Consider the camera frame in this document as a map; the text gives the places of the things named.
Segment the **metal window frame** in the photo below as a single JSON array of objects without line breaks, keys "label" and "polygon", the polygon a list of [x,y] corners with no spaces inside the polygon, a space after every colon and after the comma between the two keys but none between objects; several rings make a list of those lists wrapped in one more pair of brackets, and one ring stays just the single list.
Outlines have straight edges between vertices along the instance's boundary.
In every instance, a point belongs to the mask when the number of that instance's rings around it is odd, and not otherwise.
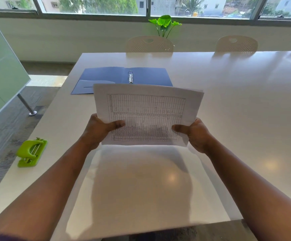
[{"label": "metal window frame", "polygon": [[291,21],[291,0],[0,0],[0,13]]}]

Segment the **person's right hand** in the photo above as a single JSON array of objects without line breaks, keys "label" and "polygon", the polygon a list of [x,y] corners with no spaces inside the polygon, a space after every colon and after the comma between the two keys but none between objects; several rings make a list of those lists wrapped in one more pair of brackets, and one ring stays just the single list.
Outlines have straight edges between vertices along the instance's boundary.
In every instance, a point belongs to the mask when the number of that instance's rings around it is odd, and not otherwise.
[{"label": "person's right hand", "polygon": [[190,133],[187,135],[190,144],[200,153],[208,154],[215,138],[209,132],[203,121],[199,118],[190,125]]}]

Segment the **green leafy plant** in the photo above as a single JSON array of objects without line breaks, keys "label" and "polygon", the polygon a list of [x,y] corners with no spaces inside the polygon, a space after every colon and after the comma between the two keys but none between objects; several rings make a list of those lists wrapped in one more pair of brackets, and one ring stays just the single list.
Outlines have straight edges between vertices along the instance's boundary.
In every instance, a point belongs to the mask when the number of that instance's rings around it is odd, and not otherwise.
[{"label": "green leafy plant", "polygon": [[148,21],[155,25],[158,35],[166,39],[174,27],[182,25],[182,23],[173,21],[170,15],[162,15],[157,19],[150,19]]}]

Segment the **green hole punch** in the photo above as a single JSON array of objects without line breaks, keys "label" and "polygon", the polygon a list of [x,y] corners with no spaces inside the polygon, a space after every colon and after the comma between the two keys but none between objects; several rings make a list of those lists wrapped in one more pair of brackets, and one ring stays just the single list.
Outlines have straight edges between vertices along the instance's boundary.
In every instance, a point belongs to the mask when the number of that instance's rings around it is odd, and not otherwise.
[{"label": "green hole punch", "polygon": [[48,141],[37,137],[35,140],[26,140],[16,152],[20,158],[17,166],[19,168],[34,167],[38,164]]}]

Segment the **white printed paper sheets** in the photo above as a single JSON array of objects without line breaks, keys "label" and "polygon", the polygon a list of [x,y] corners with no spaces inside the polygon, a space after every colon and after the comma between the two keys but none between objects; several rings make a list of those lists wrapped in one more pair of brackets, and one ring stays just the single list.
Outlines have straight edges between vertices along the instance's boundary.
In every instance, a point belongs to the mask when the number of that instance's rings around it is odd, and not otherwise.
[{"label": "white printed paper sheets", "polygon": [[172,86],[94,84],[97,116],[104,123],[125,121],[108,133],[103,145],[167,145],[187,147],[188,137],[172,125],[191,125],[204,92]]}]

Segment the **grey partition support leg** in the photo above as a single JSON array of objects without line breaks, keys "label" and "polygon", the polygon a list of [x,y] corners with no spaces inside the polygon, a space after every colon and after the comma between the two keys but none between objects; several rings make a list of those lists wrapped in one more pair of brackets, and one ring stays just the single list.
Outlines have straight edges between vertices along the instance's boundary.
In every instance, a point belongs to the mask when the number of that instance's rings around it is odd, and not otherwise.
[{"label": "grey partition support leg", "polygon": [[22,104],[26,107],[26,109],[29,112],[29,116],[34,116],[37,114],[37,111],[33,110],[30,105],[27,103],[27,101],[23,98],[23,96],[18,93],[17,94],[18,99],[22,102]]}]

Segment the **beige perforated chair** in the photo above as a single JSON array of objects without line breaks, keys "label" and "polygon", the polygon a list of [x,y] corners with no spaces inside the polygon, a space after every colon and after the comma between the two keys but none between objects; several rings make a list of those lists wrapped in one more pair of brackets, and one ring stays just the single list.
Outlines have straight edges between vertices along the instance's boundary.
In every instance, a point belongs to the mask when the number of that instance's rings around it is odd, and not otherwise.
[{"label": "beige perforated chair", "polygon": [[160,36],[136,36],[126,42],[126,53],[159,53],[174,52],[173,43]]},{"label": "beige perforated chair", "polygon": [[258,42],[248,36],[231,35],[218,39],[215,52],[256,52]]}]

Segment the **person's left forearm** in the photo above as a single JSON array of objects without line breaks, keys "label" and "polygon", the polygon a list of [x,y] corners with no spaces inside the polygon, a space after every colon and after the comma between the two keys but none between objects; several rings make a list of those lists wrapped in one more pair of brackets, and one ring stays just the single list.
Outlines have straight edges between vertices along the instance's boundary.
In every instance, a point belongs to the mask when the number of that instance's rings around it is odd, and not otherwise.
[{"label": "person's left forearm", "polygon": [[87,155],[99,143],[81,137],[0,213],[0,241],[50,241]]}]

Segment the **person's left hand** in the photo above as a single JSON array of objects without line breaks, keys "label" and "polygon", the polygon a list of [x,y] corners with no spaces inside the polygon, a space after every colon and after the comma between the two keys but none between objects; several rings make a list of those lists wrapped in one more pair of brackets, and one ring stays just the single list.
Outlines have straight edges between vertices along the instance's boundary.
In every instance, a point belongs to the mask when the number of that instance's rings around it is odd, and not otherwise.
[{"label": "person's left hand", "polygon": [[89,150],[96,149],[99,144],[105,139],[109,132],[105,129],[103,122],[96,113],[92,114],[88,124],[80,137],[80,140],[87,145]]}]

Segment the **person's right forearm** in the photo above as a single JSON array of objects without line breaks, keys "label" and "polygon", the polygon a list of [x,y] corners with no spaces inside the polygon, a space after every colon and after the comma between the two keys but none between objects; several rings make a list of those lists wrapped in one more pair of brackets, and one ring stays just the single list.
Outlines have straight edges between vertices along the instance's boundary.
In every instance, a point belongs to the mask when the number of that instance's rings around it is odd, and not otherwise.
[{"label": "person's right forearm", "polygon": [[213,137],[199,143],[258,241],[291,241],[291,198]]}]

